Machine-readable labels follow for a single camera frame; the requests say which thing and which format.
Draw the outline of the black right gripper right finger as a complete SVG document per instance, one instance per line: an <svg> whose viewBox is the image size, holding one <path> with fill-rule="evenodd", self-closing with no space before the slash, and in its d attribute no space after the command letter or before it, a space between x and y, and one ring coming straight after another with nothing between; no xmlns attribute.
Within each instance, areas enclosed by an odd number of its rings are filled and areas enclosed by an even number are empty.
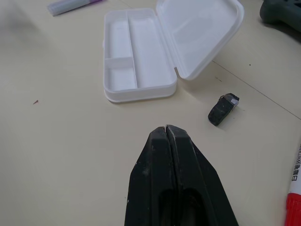
<svg viewBox="0 0 301 226"><path fill-rule="evenodd" d="M236 226L221 180L188 133L167 125L176 179L175 225Z"/></svg>

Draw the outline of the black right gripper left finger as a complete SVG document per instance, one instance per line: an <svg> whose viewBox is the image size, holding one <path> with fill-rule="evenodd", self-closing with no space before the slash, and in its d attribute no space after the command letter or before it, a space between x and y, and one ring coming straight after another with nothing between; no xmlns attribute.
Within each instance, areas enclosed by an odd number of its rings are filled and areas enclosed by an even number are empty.
<svg viewBox="0 0 301 226"><path fill-rule="evenodd" d="M184 130L154 129L129 179L126 226L179 226L183 218L184 170L181 158Z"/></svg>

